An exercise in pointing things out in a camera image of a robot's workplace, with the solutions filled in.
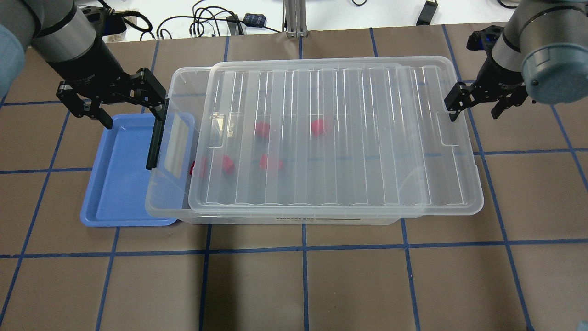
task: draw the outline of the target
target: clear plastic storage box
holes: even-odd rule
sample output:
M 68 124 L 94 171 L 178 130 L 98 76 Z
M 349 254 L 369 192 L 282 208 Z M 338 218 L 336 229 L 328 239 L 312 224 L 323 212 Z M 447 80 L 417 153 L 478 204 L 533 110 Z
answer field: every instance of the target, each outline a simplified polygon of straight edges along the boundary
M 388 224 L 478 212 L 443 57 L 223 62 L 173 78 L 146 208 L 189 223 Z

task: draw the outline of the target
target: metal stand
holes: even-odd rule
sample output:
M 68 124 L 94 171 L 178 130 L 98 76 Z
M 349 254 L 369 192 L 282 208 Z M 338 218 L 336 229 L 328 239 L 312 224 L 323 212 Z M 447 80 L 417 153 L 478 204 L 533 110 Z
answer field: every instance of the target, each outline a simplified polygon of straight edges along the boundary
M 306 37 L 306 0 L 284 0 L 284 29 L 288 38 Z

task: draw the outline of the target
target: plastic lid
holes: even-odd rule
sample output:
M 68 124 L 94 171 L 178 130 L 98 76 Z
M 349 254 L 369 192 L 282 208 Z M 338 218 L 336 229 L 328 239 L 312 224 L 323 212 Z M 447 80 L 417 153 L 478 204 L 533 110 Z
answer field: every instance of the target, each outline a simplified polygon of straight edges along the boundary
M 418 217 L 483 204 L 443 57 L 212 68 L 189 204 L 217 217 Z

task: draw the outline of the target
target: black cable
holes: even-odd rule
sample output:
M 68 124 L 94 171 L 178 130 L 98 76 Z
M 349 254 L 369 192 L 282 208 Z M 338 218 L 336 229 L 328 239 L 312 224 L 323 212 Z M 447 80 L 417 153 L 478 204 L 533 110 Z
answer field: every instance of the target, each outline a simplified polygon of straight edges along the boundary
M 198 20 L 196 19 L 196 14 L 198 13 L 198 10 L 201 9 L 200 15 L 198 15 Z M 213 14 L 212 11 L 210 11 L 210 9 L 207 8 L 198 8 L 196 9 L 196 11 L 193 12 L 194 14 L 194 23 L 198 23 L 197 26 L 197 30 L 198 30 L 198 37 L 201 37 L 204 34 L 204 24 L 205 22 L 207 22 L 208 24 L 211 24 L 208 20 L 207 21 L 201 21 L 202 19 L 202 14 L 204 13 L 204 11 L 207 11 L 212 18 L 215 19 L 215 25 L 216 25 L 216 32 L 218 33 L 217 35 L 221 35 L 221 29 L 219 28 L 219 24 L 218 21 L 216 20 L 216 16 L 221 14 L 222 12 L 218 12 L 216 14 Z
M 498 3 L 499 3 L 499 4 L 500 4 L 502 7 L 504 7 L 504 8 L 508 8 L 508 9 L 516 9 L 516 8 L 518 7 L 518 6 L 509 6 L 509 5 L 505 5 L 505 4 L 502 2 L 502 0 L 496 0 L 496 1 L 498 1 Z
M 111 6 L 109 6 L 105 0 L 98 0 L 98 2 L 106 9 L 112 9 Z M 114 15 L 116 16 L 121 16 L 123 21 L 125 21 L 125 23 L 127 25 L 129 25 L 132 28 L 135 28 L 141 32 L 151 32 L 153 30 L 153 25 L 151 25 L 151 21 L 147 19 L 147 17 L 145 17 L 145 15 L 143 15 L 142 13 L 138 12 L 138 11 L 122 11 L 122 12 L 116 12 Z M 139 26 L 137 26 L 136 24 L 134 24 L 133 22 L 129 21 L 128 19 L 126 19 L 125 17 L 129 17 L 129 16 L 134 16 L 137 18 L 140 18 L 142 20 L 145 21 L 145 23 L 147 23 L 147 28 L 141 28 Z
M 235 13 L 234 13 L 234 12 L 232 12 L 232 11 L 230 11 L 230 10 L 226 9 L 226 8 L 222 8 L 222 7 L 219 7 L 219 6 L 208 6 L 208 7 L 205 7 L 204 9 L 208 9 L 208 10 L 210 10 L 210 9 L 220 9 L 221 11 L 220 11 L 220 12 L 218 12 L 218 13 L 216 13 L 216 14 L 215 14 L 215 16 L 216 16 L 216 15 L 219 15 L 219 14 L 222 14 L 222 13 L 224 13 L 224 12 L 227 12 L 227 13 L 228 13 L 228 14 L 229 14 L 229 15 L 230 15 L 232 18 L 233 18 L 233 21 L 235 21 L 235 22 L 240 22 L 240 21 L 237 19 L 237 15 L 235 15 Z M 244 35 L 245 33 L 243 32 L 243 28 L 241 27 L 241 24 L 237 24 L 237 27 L 239 28 L 239 34 L 242 34 L 242 35 Z
M 225 21 L 225 22 L 232 22 L 231 20 L 228 20 L 228 19 L 225 19 L 225 18 L 203 18 L 203 19 L 217 20 L 217 21 Z M 237 22 L 239 22 L 239 23 L 243 23 L 243 24 L 245 23 L 245 22 L 243 22 L 243 21 L 241 21 L 241 20 L 239 20 L 239 19 L 237 20 Z M 276 30 L 276 29 L 272 29 L 272 28 L 270 28 L 270 27 L 266 27 L 265 25 L 264 25 L 264 26 L 262 26 L 261 28 L 263 28 L 263 29 L 268 29 L 268 30 L 270 30 L 270 31 L 277 32 L 277 33 L 280 33 L 280 32 L 281 32 L 281 31 L 278 31 L 278 30 Z
M 201 36 L 203 35 L 203 33 L 204 33 L 203 24 L 204 24 L 204 23 L 209 23 L 209 24 L 210 24 L 210 22 L 209 22 L 209 21 L 215 21 L 215 24 L 217 25 L 217 32 L 218 32 L 218 34 L 219 34 L 219 35 L 221 34 L 221 32 L 220 32 L 220 29 L 218 28 L 218 23 L 217 23 L 217 21 L 225 21 L 225 22 L 229 22 L 229 21 L 235 21 L 235 22 L 237 22 L 237 23 L 244 23 L 243 21 L 241 21 L 241 20 L 239 20 L 239 19 L 234 19 L 234 18 L 236 18 L 236 15 L 235 15 L 235 13 L 233 13 L 233 12 L 231 12 L 231 11 L 228 11 L 228 10 L 226 10 L 225 8 L 222 8 L 222 7 L 218 7 L 218 6 L 209 6 L 209 7 L 206 7 L 206 8 L 198 8 L 198 9 L 195 9 L 195 10 L 194 10 L 195 6 L 196 6 L 197 4 L 199 4 L 199 3 L 201 3 L 202 1 L 204 1 L 204 0 L 200 0 L 200 1 L 198 1 L 198 2 L 197 2 L 195 5 L 194 5 L 194 7 L 192 7 L 192 8 L 193 8 L 193 11 L 192 11 L 192 13 L 194 13 L 194 15 L 193 15 L 193 16 L 178 15 L 178 16 L 172 16 L 172 17 L 168 17 L 168 18 L 164 19 L 164 20 L 163 20 L 161 23 L 159 23 L 159 25 L 158 25 L 157 29 L 155 30 L 155 35 L 156 35 L 156 37 L 157 37 L 157 38 L 163 37 L 163 35 L 161 34 L 161 32 L 162 32 L 162 30 L 163 30 L 161 27 L 163 26 L 163 24 L 164 24 L 164 23 L 166 23 L 166 22 L 168 22 L 168 21 L 170 21 L 170 20 L 172 20 L 172 19 L 176 19 L 176 18 L 191 18 L 191 19 L 193 20 L 193 22 L 190 24 L 190 27 L 189 27 L 189 32 L 190 32 L 191 36 L 195 35 L 196 37 L 201 37 Z M 218 13 L 216 13 L 216 14 L 212 14 L 212 12 L 210 11 L 210 9 L 211 9 L 211 8 L 213 8 L 213 9 L 214 9 L 214 8 L 221 9 L 222 11 L 221 11 L 221 12 L 218 12 Z M 205 11 L 204 9 L 207 9 L 207 12 L 210 12 L 212 17 L 202 17 L 202 14 L 203 14 L 203 13 L 204 13 L 204 11 Z M 225 19 L 225 18 L 217 18 L 217 17 L 216 17 L 217 15 L 219 15 L 219 14 L 222 14 L 223 12 L 227 12 L 227 13 L 229 13 L 229 14 L 230 14 L 230 15 L 233 17 L 233 19 L 229 20 L 229 19 Z M 195 27 L 195 26 L 196 26 L 197 28 L 199 28 L 199 27 L 202 27 L 202 31 L 200 31 L 200 30 L 198 29 L 198 31 L 197 31 L 196 33 L 194 33 L 193 29 L 194 29 L 194 27 Z M 266 26 L 263 26 L 263 27 L 261 27 L 261 28 L 268 29 L 268 30 L 270 30 L 270 31 L 277 32 L 277 33 L 280 33 L 280 32 L 281 32 L 281 31 L 278 31 L 278 30 L 276 30 L 276 29 L 269 28 L 269 27 L 266 27 Z M 243 30 L 242 30 L 242 27 L 241 27 L 241 25 L 240 25 L 240 24 L 239 24 L 239 31 L 240 31 L 241 33 L 243 32 Z
M 145 34 L 150 34 L 150 35 L 151 35 L 151 38 L 155 39 L 155 35 L 153 34 L 153 32 L 149 31 L 149 32 L 143 32 L 143 33 L 141 34 L 141 36 L 139 37 L 139 41 L 142 41 L 142 40 L 143 40 L 143 36 L 144 36 Z
M 184 15 L 179 15 L 179 16 L 172 16 L 172 17 L 168 17 L 166 19 L 164 19 L 163 21 L 161 21 L 161 23 L 159 23 L 159 25 L 157 26 L 157 29 L 155 30 L 155 35 L 159 38 L 159 31 L 161 31 L 161 26 L 163 25 L 163 23 L 171 20 L 171 19 L 176 19 L 176 18 L 191 18 L 194 19 L 193 16 L 184 16 Z
M 168 35 L 169 35 L 169 39 L 173 39 L 173 38 L 172 38 L 172 34 L 171 34 L 171 33 L 169 33 L 169 31 L 168 31 L 167 29 L 161 29 L 161 39 L 165 39 L 165 38 L 163 37 L 163 32 L 164 32 L 164 31 L 168 33 Z

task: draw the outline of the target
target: brown table surface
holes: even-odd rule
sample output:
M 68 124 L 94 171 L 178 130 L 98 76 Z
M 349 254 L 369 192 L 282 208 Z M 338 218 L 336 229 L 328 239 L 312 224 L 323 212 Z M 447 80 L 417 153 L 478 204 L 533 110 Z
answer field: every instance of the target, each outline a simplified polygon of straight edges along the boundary
M 110 44 L 164 86 L 228 60 L 442 55 L 473 80 L 488 24 Z M 468 119 L 485 194 L 469 217 L 390 226 L 89 228 L 102 127 L 56 102 L 34 51 L 0 104 L 6 330 L 575 330 L 588 319 L 588 99 Z M 140 112 L 121 104 L 111 114 Z

